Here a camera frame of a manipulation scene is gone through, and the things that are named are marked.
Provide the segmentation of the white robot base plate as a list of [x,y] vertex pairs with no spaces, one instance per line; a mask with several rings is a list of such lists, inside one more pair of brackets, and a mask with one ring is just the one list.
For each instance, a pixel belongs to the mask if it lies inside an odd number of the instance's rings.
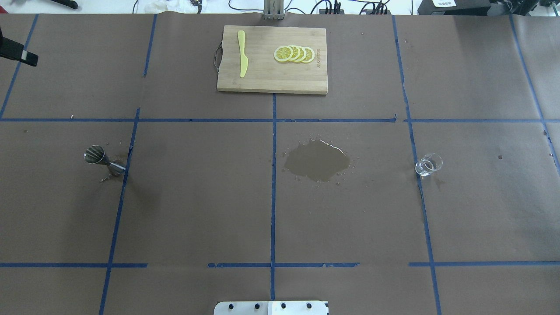
[[327,301],[223,301],[214,315],[328,315]]

